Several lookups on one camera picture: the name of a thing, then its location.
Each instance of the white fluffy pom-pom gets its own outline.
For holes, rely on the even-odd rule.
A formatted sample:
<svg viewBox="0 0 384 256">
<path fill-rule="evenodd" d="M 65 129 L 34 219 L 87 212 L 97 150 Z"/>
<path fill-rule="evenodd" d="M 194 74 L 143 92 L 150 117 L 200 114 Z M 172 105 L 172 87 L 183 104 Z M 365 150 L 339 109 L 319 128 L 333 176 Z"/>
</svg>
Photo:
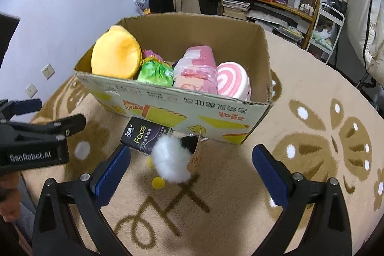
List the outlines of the white fluffy pom-pom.
<svg viewBox="0 0 384 256">
<path fill-rule="evenodd" d="M 157 173 L 165 181 L 181 183 L 191 178 L 187 165 L 191 154 L 181 146 L 181 141 L 175 136 L 160 137 L 150 155 Z"/>
</svg>

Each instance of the electrical outlet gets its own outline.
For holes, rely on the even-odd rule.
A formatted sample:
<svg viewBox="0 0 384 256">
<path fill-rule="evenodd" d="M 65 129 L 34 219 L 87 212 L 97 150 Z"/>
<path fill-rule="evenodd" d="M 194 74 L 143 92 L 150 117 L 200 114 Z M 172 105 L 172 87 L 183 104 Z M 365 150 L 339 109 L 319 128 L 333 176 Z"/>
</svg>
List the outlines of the electrical outlet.
<svg viewBox="0 0 384 256">
<path fill-rule="evenodd" d="M 25 90 L 26 94 L 32 98 L 37 93 L 37 88 L 31 83 Z"/>
<path fill-rule="evenodd" d="M 43 68 L 42 73 L 46 79 L 49 79 L 54 74 L 54 69 L 51 64 L 48 64 L 45 68 Z"/>
</svg>

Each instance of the human hand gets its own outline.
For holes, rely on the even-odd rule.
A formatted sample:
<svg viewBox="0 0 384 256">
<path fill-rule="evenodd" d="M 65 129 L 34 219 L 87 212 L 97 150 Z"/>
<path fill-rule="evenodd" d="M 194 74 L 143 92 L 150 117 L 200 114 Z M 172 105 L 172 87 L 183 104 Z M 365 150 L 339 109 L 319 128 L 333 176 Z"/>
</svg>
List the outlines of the human hand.
<svg viewBox="0 0 384 256">
<path fill-rule="evenodd" d="M 22 194 L 17 189 L 19 172 L 13 172 L 0 177 L 0 187 L 9 189 L 4 201 L 0 202 L 0 215 L 6 223 L 18 220 L 20 216 L 20 200 Z"/>
</svg>

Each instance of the green plastic bag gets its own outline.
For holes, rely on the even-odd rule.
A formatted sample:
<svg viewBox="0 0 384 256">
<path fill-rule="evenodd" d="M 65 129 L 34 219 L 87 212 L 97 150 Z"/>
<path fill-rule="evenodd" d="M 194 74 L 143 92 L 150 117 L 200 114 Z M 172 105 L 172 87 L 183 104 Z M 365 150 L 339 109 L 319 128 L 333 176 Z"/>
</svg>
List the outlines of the green plastic bag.
<svg viewBox="0 0 384 256">
<path fill-rule="evenodd" d="M 172 86 L 173 69 L 168 64 L 151 56 L 142 61 L 142 67 L 137 80 L 154 85 Z"/>
</svg>

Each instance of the screw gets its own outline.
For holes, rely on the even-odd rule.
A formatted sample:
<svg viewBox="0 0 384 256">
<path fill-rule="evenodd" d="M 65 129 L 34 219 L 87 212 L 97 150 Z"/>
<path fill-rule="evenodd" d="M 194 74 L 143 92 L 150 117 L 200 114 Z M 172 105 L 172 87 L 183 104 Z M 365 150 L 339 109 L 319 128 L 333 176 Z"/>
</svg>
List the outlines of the screw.
<svg viewBox="0 0 384 256">
<path fill-rule="evenodd" d="M 331 183 L 331 185 L 334 185 L 334 186 L 337 186 L 338 184 L 339 184 L 339 182 L 337 181 L 337 179 L 336 178 L 330 178 L 330 183 Z"/>
<path fill-rule="evenodd" d="M 80 176 L 81 181 L 87 181 L 91 176 L 88 173 L 82 174 Z"/>
<path fill-rule="evenodd" d="M 45 182 L 45 184 L 46 184 L 47 186 L 51 186 L 51 185 L 53 185 L 53 184 L 54 184 L 54 179 L 53 179 L 53 178 L 49 178 L 49 179 L 47 179 L 47 181 Z"/>
<path fill-rule="evenodd" d="M 300 173 L 294 173 L 293 179 L 295 179 L 296 181 L 302 181 L 304 179 L 304 176 Z"/>
</svg>

